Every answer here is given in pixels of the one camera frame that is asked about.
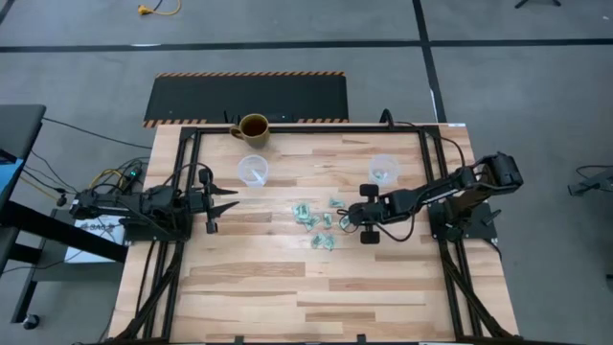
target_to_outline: yellow and black stripe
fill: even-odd
[[[337,76],[345,77],[339,71],[294,71],[294,72],[202,72],[202,73],[159,73],[155,78],[167,77],[293,77],[293,76]]]
[[[346,124],[348,119],[298,119],[299,124]]]
[[[154,128],[159,125],[204,125],[206,120],[190,119],[190,120],[148,120],[143,122],[143,127]]]
[[[347,119],[299,119],[299,124],[346,124]],[[143,122],[145,128],[155,128],[160,125],[204,125],[206,120],[149,120]]]

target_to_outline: gray floor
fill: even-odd
[[[431,39],[613,36],[606,0],[423,1]],[[139,17],[146,0],[17,0],[0,26],[0,45],[137,44],[330,39],[416,39],[409,0],[184,0],[172,17]],[[165,9],[175,6],[165,1]],[[526,180],[494,198],[504,268],[520,332],[528,338],[608,344],[613,292],[609,195],[571,198],[574,167],[611,164],[613,47],[436,48],[449,122],[467,123],[477,155],[502,150]],[[419,48],[148,53],[0,54],[0,103],[46,104],[47,116],[118,139],[150,144],[141,128],[156,73],[343,70],[356,122],[389,107],[398,120],[433,122]],[[78,187],[104,168],[147,155],[45,124],[34,150]],[[34,158],[28,162],[43,169]],[[40,212],[54,206],[27,185],[14,200]],[[35,243],[31,236],[21,241]],[[8,320],[26,270],[0,280],[0,334],[7,344],[94,341],[118,282],[39,285],[35,331]]]

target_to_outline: blue object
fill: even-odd
[[[23,159],[21,158],[17,158],[15,163],[0,164],[0,191],[2,193],[4,193],[4,189],[11,183],[12,177],[22,164]]]

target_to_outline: yellow cable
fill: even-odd
[[[19,179],[26,182],[27,184],[31,185],[32,187],[36,188],[39,192],[43,193],[44,195],[50,197],[53,201],[57,201],[57,198],[53,195],[50,195],[49,193],[47,193],[47,191],[43,190],[42,188],[36,186],[34,183],[28,181],[27,179],[19,176]]]
[[[96,184],[96,182],[98,182],[99,179],[101,179],[102,177],[104,177],[104,176],[106,176],[106,175],[108,175],[110,173],[114,173],[114,174],[116,174],[119,177],[119,188],[122,188],[122,183],[124,181],[124,176],[117,169],[106,169],[105,171],[99,173],[98,176],[94,177],[94,179],[92,180],[92,183],[89,184],[89,188],[94,187],[94,185]]]
[[[138,6],[138,13],[140,15],[145,15],[145,14],[150,14],[150,13],[160,14],[160,15],[173,15],[173,14],[177,14],[180,10],[181,10],[181,0],[177,0],[176,10],[170,11],[170,12],[154,11],[145,5]]]

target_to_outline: black desk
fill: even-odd
[[[26,161],[42,127],[44,113],[44,105],[0,105],[0,148]],[[17,260],[38,267],[54,265],[48,269],[30,269],[11,319],[13,323],[26,320],[28,307],[38,282],[116,280],[122,274],[121,267],[127,254],[127,249],[122,245],[74,227],[74,221],[67,211],[54,210],[52,216],[47,217],[10,201],[22,170],[23,166],[0,195],[0,270],[4,271],[8,260]],[[43,240],[38,248],[18,244],[15,241],[20,230],[50,241]],[[116,263],[55,264],[63,261],[68,246],[103,256]],[[30,323],[29,326],[33,328],[32,325],[35,327],[36,324],[37,322]]]

